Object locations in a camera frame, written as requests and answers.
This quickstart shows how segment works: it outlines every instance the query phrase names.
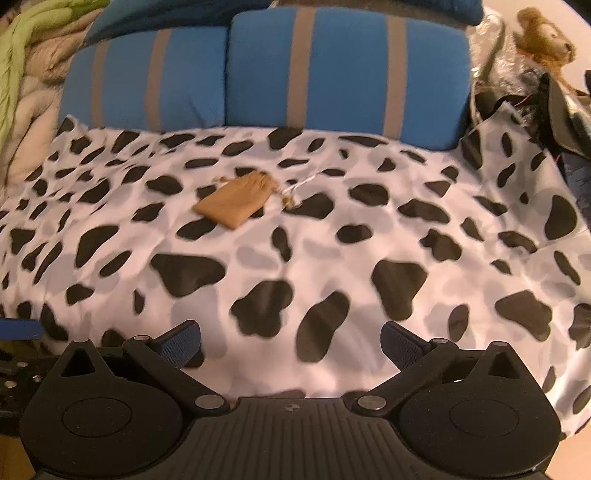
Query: beige blanket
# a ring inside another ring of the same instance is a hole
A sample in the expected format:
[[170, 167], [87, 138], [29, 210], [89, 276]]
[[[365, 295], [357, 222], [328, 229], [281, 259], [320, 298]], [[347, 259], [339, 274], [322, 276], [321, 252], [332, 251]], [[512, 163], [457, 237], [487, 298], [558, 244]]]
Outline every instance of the beige blanket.
[[34, 34], [14, 124], [0, 152], [2, 197], [27, 178], [47, 156], [56, 134], [63, 82], [72, 57], [101, 11], [92, 11], [63, 27]]

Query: fabric pile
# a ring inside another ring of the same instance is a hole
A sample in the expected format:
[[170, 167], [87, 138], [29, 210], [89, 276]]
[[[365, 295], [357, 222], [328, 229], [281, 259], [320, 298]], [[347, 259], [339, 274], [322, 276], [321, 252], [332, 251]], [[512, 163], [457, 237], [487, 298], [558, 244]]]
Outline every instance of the fabric pile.
[[47, 156], [74, 53], [108, 0], [30, 0], [2, 17], [0, 193]]

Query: cow print blanket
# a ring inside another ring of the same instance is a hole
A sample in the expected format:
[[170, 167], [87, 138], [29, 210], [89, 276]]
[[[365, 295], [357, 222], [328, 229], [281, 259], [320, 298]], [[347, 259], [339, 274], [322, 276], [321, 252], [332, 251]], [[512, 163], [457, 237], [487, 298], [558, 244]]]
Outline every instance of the cow print blanket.
[[[236, 231], [192, 211], [215, 177], [292, 187]], [[432, 153], [269, 128], [174, 134], [67, 118], [0, 212], [3, 316], [51, 347], [197, 320], [187, 371], [230, 399], [368, 390], [397, 369], [388, 319], [461, 348], [506, 340], [565, 434], [591, 417], [591, 237], [550, 157], [504, 106]]]

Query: logo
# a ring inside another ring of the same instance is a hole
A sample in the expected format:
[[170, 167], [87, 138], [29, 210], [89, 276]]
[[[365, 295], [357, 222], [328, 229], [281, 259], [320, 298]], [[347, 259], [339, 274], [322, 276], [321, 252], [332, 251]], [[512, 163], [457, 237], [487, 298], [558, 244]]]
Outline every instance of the logo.
[[284, 408], [291, 413], [295, 413], [300, 409], [300, 406], [297, 403], [288, 403]]

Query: metal screw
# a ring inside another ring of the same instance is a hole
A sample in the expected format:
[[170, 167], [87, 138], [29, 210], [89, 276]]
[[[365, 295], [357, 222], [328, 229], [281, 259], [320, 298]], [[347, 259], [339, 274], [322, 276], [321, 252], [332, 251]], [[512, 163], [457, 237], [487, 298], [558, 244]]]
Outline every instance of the metal screw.
[[376, 395], [365, 395], [357, 401], [357, 405], [365, 410], [376, 411], [384, 408], [387, 405], [387, 402], [384, 398]]
[[223, 405], [224, 399], [219, 395], [201, 395], [195, 399], [195, 405], [205, 410], [215, 410]]

